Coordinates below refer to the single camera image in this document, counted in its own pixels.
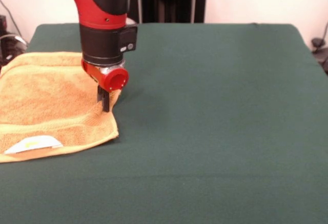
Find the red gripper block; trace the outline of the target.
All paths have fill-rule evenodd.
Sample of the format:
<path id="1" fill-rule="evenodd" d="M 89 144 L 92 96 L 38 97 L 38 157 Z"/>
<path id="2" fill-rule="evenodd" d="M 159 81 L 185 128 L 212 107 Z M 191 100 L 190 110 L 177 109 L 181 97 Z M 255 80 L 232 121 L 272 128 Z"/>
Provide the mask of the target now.
<path id="1" fill-rule="evenodd" d="M 102 101 L 104 112 L 110 112 L 109 92 L 121 90 L 128 83 L 129 73 L 125 69 L 125 63 L 126 61 L 122 60 L 116 65 L 99 67 L 81 60 L 83 70 L 98 83 L 97 102 Z"/>

